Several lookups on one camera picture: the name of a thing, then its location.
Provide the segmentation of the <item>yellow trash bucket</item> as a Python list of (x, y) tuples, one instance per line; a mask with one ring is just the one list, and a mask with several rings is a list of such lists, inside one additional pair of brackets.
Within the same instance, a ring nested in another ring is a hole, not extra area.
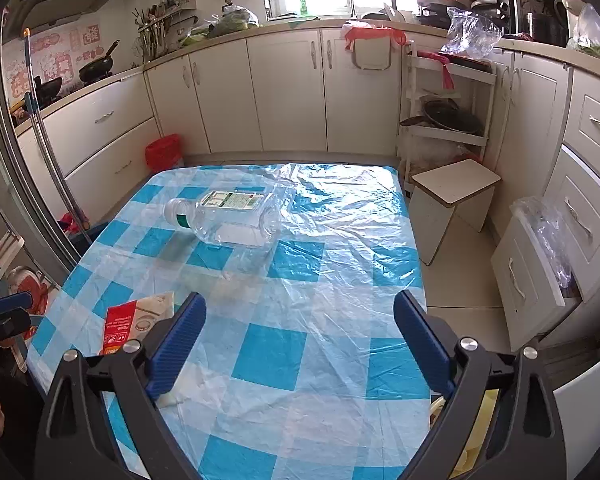
[(466, 474), (466, 472), (475, 466), (484, 440), (486, 440), (486, 434), (488, 433), (493, 417), (496, 400), (498, 400), (498, 389), (486, 390), (474, 426), (472, 426), (471, 433), (463, 448), (463, 452), (460, 453), (460, 458), (457, 460), (449, 478), (454, 479), (461, 474)]

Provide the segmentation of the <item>red lined trash bin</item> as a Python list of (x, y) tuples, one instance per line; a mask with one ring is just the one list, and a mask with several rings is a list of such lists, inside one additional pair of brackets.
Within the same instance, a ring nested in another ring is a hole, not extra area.
[(144, 149), (144, 158), (152, 174), (184, 166), (181, 137), (173, 133), (151, 142)]

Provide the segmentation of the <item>red orange food package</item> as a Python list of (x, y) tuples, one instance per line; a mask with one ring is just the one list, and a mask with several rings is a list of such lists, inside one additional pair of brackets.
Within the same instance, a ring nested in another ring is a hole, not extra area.
[(117, 352), (131, 339), (142, 341), (159, 321), (174, 315), (174, 293), (153, 295), (109, 307), (100, 356)]

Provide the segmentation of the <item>white folding rack with decorations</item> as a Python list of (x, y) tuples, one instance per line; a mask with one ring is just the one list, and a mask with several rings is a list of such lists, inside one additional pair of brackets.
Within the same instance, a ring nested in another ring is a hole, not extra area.
[(25, 238), (16, 232), (0, 204), (0, 298), (16, 292), (28, 292), (32, 297), (27, 309), (30, 328), (21, 335), (12, 336), (0, 346), (10, 350), (15, 362), (25, 370), (25, 359), (32, 338), (59, 288), (38, 268), (25, 245)]

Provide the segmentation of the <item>blue dustpan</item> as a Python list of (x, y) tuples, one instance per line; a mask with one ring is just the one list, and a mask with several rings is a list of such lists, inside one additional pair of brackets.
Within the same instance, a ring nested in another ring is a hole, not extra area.
[(97, 237), (106, 229), (109, 222), (91, 224), (87, 218), (84, 218), (83, 231), (81, 231), (74, 218), (67, 212), (58, 220), (58, 224), (79, 255), (83, 256), (91, 243), (97, 240)]

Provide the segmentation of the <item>blue checkered plastic tablecloth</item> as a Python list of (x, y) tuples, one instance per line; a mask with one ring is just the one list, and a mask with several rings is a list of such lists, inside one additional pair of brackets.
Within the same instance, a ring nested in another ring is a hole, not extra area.
[[(274, 192), (266, 250), (223, 247), (168, 224), (173, 198)], [(394, 169), (201, 166), (161, 172), (97, 237), (27, 352), (48, 388), (68, 349), (102, 346), (109, 308), (199, 292), (208, 314), (160, 411), (207, 479), (394, 479), (429, 429), (430, 391), (393, 300), (423, 297)]]

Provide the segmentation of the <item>clear plastic bottle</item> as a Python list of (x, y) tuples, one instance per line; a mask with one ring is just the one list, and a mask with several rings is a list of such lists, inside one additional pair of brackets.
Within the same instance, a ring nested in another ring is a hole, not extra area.
[(212, 188), (199, 198), (173, 198), (164, 218), (208, 245), (268, 248), (279, 231), (283, 201), (274, 191)]

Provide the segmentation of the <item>small white stool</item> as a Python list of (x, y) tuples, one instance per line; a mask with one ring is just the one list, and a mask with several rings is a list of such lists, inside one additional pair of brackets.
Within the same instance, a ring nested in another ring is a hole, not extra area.
[(501, 177), (473, 159), (416, 174), (408, 204), (420, 261), (433, 261), (457, 214), (480, 232)]

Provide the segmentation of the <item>clear bag in drawer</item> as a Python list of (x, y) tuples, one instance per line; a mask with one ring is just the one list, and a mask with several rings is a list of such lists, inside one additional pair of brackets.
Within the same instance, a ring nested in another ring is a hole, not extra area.
[(539, 241), (559, 288), (567, 290), (574, 282), (572, 265), (566, 247), (566, 225), (562, 214), (545, 197), (528, 196), (510, 206), (513, 214), (521, 214)]

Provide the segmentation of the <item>black frying pan on cart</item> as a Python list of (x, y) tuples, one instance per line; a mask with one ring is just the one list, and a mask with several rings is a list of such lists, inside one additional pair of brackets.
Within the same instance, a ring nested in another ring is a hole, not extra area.
[(401, 127), (411, 127), (426, 122), (434, 127), (481, 136), (480, 120), (461, 108), (452, 99), (433, 99), (421, 103), (421, 113), (400, 121)]

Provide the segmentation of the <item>white tiered storage cart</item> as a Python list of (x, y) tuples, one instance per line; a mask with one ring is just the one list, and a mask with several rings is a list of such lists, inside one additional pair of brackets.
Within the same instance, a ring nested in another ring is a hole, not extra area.
[(482, 162), (493, 115), (493, 62), (422, 47), (402, 48), (397, 154), (404, 186), (419, 172), (470, 158)]

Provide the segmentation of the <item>black wok on stove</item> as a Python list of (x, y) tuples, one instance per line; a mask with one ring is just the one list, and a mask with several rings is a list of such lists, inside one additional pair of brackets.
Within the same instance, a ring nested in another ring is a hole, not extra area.
[(106, 51), (105, 55), (89, 62), (79, 70), (79, 79), (83, 84), (92, 84), (96, 80), (106, 77), (111, 73), (113, 67), (112, 53), (119, 44), (120, 40), (115, 40), (108, 51)]

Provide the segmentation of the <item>clear plastic bag on cart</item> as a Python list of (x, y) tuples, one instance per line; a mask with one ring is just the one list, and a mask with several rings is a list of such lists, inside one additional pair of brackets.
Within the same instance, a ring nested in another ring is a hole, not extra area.
[(488, 18), (456, 6), (446, 9), (451, 20), (446, 42), (440, 49), (444, 55), (461, 55), (481, 60), (487, 58), (504, 35), (504, 29)]

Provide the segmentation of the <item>red bag on cabinet hook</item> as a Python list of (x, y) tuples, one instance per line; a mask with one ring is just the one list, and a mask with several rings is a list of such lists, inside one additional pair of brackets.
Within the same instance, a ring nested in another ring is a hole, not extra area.
[(345, 41), (345, 50), (351, 52), (373, 46), (391, 50), (393, 46), (404, 47), (408, 41), (406, 32), (403, 30), (352, 21), (342, 26), (341, 37)]

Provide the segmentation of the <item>bag of vegetables on counter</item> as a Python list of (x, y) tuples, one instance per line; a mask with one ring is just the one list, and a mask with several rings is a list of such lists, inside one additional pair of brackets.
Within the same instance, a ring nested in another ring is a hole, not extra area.
[(243, 6), (230, 6), (221, 16), (206, 21), (204, 25), (190, 29), (187, 35), (178, 40), (178, 46), (188, 47), (207, 39), (243, 32), (250, 28), (260, 27), (257, 16)]

